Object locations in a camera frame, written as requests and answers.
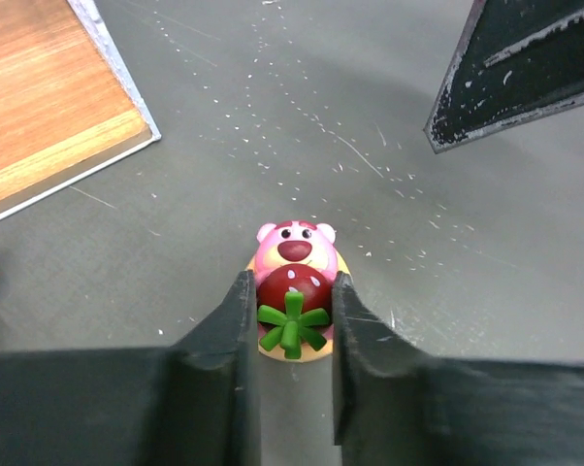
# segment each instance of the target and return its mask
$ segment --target yellow base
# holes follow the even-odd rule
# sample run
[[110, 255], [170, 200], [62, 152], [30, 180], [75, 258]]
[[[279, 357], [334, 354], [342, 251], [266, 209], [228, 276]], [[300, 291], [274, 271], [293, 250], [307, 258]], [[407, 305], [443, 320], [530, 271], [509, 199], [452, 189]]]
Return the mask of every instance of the yellow base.
[[[350, 270], [348, 269], [348, 266], [346, 265], [345, 261], [341, 257], [340, 253], [337, 252], [337, 255], [338, 255], [338, 264], [340, 265], [340, 271], [350, 275]], [[251, 258], [251, 261], [246, 266], [246, 270], [254, 270], [254, 268], [255, 268], [254, 264], [255, 264], [255, 256], [253, 256]], [[318, 359], [322, 359], [323, 357], [326, 357], [330, 354], [333, 354], [333, 340], [328, 340], [327, 344], [324, 347], [322, 347], [322, 349], [320, 349], [320, 351], [314, 350], [307, 343], [302, 344], [301, 345], [301, 358], [300, 359], [286, 359], [285, 355], [284, 355], [283, 348], [280, 347], [279, 345], [274, 347], [271, 351], [266, 351], [265, 349], [263, 349], [260, 346], [260, 344], [258, 342], [257, 348], [265, 356], [268, 356], [268, 357], [275, 359], [277, 361], [281, 361], [281, 362], [312, 362], [312, 361], [317, 361]]]

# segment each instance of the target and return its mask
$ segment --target bear ear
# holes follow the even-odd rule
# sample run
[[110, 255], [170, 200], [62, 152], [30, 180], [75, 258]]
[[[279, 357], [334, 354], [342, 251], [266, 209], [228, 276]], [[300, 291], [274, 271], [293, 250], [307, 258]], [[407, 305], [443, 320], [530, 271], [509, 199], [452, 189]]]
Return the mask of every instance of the bear ear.
[[260, 227], [260, 230], [257, 232], [257, 241], [262, 243], [264, 238], [268, 236], [270, 232], [275, 229], [276, 225], [274, 223], [265, 223]]
[[335, 230], [331, 225], [328, 223], [318, 223], [316, 227], [329, 240], [329, 243], [333, 244], [335, 242]]

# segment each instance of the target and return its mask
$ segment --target pink bear toy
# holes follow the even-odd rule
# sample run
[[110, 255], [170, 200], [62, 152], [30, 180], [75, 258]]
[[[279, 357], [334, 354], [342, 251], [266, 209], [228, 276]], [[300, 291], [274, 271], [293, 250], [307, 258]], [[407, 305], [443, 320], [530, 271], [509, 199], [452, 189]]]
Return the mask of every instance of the pink bear toy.
[[305, 264], [333, 283], [339, 270], [331, 225], [314, 225], [304, 220], [288, 220], [279, 225], [266, 223], [257, 233], [260, 246], [255, 253], [253, 273], [259, 286], [274, 269], [287, 264]]

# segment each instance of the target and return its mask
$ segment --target white speck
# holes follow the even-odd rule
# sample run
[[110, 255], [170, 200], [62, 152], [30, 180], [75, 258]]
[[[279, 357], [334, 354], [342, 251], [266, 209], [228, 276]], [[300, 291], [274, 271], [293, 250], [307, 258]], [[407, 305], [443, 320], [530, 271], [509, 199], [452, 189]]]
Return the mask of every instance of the white speck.
[[382, 134], [382, 131], [380, 131], [380, 127], [378, 126], [378, 123], [374, 123], [376, 125], [376, 129], [378, 130], [378, 134], [380, 135], [380, 139], [382, 140], [382, 145], [386, 148], [387, 147], [387, 141], [385, 141], [385, 137]]
[[509, 80], [510, 76], [512, 76], [512, 70], [509, 70], [507, 73], [505, 73], [505, 76], [503, 77], [503, 85], [507, 83], [507, 80]]

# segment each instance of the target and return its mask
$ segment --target scratch mark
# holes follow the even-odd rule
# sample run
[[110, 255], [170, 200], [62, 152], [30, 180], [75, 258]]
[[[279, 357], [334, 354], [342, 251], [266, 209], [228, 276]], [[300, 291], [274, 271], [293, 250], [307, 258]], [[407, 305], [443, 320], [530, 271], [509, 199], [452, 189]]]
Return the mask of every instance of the scratch mark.
[[479, 255], [481, 255], [482, 257], [486, 257], [487, 259], [494, 260], [495, 262], [498, 262], [500, 264], [506, 265], [508, 267], [512, 267], [513, 269], [519, 269], [520, 268], [518, 265], [512, 264], [511, 262], [507, 262], [506, 260], [499, 259], [498, 257], [494, 257], [492, 255], [485, 254], [481, 250], [477, 250], [476, 253], [479, 254]]
[[[135, 15], [134, 13], [132, 13], [130, 10], [126, 9], [125, 7], [122, 7], [119, 3], [116, 4], [117, 6], [119, 6], [124, 12], [128, 13], [130, 16], [134, 17], [138, 22], [140, 22], [141, 24], [143, 24], [144, 26], [148, 27], [149, 29], [151, 29], [152, 31], [154, 31], [156, 34], [158, 34], [158, 30], [156, 30], [151, 24], [148, 24], [147, 22], [144, 21], [143, 18], [138, 17], [137, 15]], [[205, 58], [204, 56], [200, 55], [199, 53], [189, 49], [188, 47], [180, 44], [179, 42], [176, 42], [175, 40], [173, 40], [172, 38], [167, 38], [170, 42], [170, 44], [175, 45], [176, 47], [190, 53], [191, 55], [195, 56], [196, 58], [199, 58], [200, 60], [205, 61], [206, 63], [208, 63], [210, 66], [216, 68], [218, 65], [210, 60], [208, 60], [207, 58]]]
[[387, 141], [385, 141], [385, 137], [382, 134], [382, 131], [380, 131], [380, 126], [378, 126], [378, 123], [376, 123], [376, 122], [374, 122], [373, 124], [376, 125], [376, 129], [378, 130], [378, 134], [380, 135], [380, 139], [382, 139], [382, 146], [384, 148], [386, 148], [387, 147]]
[[74, 191], [79, 192], [80, 194], [82, 194], [83, 196], [87, 196], [89, 199], [93, 199], [96, 202], [99, 202], [101, 204], [104, 204], [107, 207], [111, 207], [112, 209], [117, 210], [116, 206], [113, 206], [111, 204], [109, 204], [108, 202], [103, 201], [102, 199], [98, 199], [95, 196], [92, 196], [91, 194], [87, 194], [85, 191], [81, 191], [80, 189], [78, 189], [77, 187], [74, 186], [70, 186], [70, 189], [74, 189]]
[[372, 323], [381, 323], [380, 320], [376, 318], [360, 318], [360, 317], [346, 317], [346, 320], [357, 320], [359, 322], [372, 322]]
[[294, 364], [290, 364], [290, 375], [292, 376], [292, 380], [294, 382], [299, 381], [299, 376], [297, 376], [296, 372], [294, 372]]
[[379, 175], [381, 178], [385, 178], [385, 177], [384, 177], [384, 175], [383, 175], [382, 173], [380, 173], [380, 172], [379, 172], [379, 171], [376, 169], [376, 167], [374, 167], [374, 166], [373, 166], [373, 165], [370, 163], [370, 161], [369, 161], [369, 160], [368, 160], [368, 159], [367, 159], [365, 156], [363, 156], [363, 154], [362, 154], [361, 152], [359, 152], [359, 151], [358, 151], [358, 150], [357, 150], [357, 149], [356, 149], [354, 146], [352, 146], [352, 145], [351, 145], [349, 142], [347, 142], [347, 141], [346, 141], [344, 138], [342, 138], [342, 137], [338, 136], [337, 134], [336, 134], [336, 136], [335, 136], [335, 137], [336, 137], [336, 138], [338, 138], [340, 141], [342, 141], [342, 142], [343, 142], [344, 144], [346, 144], [347, 146], [349, 146], [349, 147], [350, 147], [350, 148], [351, 148], [351, 149], [354, 151], [354, 153], [356, 153], [356, 154], [359, 156], [359, 158], [361, 158], [361, 160], [363, 160], [364, 162], [366, 162], [366, 164], [367, 164], [367, 165], [368, 165], [370, 168], [372, 168], [372, 169], [373, 169], [375, 172], [377, 172], [377, 173], [378, 173], [378, 175]]
[[[125, 3], [128, 3], [129, 5], [132, 5], [133, 7], [137, 7], [137, 8], [141, 8], [142, 10], [146, 10], [149, 13], [149, 9], [143, 5], [139, 5], [138, 3], [132, 2], [131, 0], [123, 0], [123, 1]], [[192, 26], [189, 26], [188, 24], [184, 24], [183, 22], [180, 22], [177, 19], [173, 19], [172, 17], [168, 17], [167, 15], [163, 15], [162, 13], [154, 12], [154, 14], [157, 15], [158, 17], [162, 17], [163, 19], [168, 20], [169, 22], [172, 22], [173, 24], [177, 24], [180, 27], [188, 29], [189, 31], [193, 31], [197, 34], [201, 34], [204, 37], [208, 37], [209, 39], [215, 39], [216, 41], [219, 41], [219, 42], [221, 40], [216, 36], [212, 36], [212, 34], [207, 34], [204, 31], [200, 31], [199, 29], [196, 29]]]

